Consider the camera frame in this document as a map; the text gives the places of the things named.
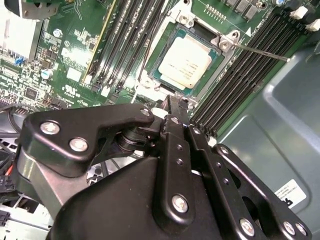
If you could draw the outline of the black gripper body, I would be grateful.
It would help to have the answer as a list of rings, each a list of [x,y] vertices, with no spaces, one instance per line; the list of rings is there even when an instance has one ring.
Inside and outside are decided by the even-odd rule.
[[[56,216],[48,240],[220,240],[209,198],[194,174],[195,220],[179,235],[155,222],[152,203],[158,159],[134,161],[69,199]]]

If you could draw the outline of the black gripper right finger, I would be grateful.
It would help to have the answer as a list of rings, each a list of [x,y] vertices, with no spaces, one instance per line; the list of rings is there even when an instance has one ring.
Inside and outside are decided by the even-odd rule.
[[[224,144],[210,147],[191,125],[187,103],[174,98],[173,112],[184,126],[191,166],[201,173],[218,231],[224,240],[310,240],[303,221]]]

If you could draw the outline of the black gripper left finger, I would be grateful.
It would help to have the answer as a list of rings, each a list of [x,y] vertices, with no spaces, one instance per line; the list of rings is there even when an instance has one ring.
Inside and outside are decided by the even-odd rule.
[[[22,125],[17,171],[56,219],[66,202],[134,161],[157,158],[155,222],[192,221],[190,145],[174,113],[140,103],[36,112]]]

